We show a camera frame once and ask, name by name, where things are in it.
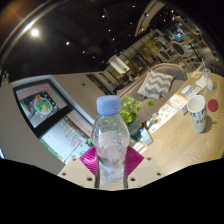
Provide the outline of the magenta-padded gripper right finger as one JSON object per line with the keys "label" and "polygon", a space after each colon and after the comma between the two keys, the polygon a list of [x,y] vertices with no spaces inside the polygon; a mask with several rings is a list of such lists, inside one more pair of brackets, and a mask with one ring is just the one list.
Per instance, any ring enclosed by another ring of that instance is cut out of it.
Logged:
{"label": "magenta-padded gripper right finger", "polygon": [[135,189],[146,186],[165,176],[152,157],[144,157],[128,147],[125,157],[124,188]]}

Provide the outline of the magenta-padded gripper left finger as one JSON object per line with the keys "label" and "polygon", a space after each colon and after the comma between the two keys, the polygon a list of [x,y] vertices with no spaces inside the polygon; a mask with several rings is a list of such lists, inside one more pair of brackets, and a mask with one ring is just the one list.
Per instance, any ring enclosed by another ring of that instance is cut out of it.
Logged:
{"label": "magenta-padded gripper left finger", "polygon": [[97,189],[99,187],[99,165],[96,149],[92,147],[80,158],[72,158],[58,176],[81,187]]}

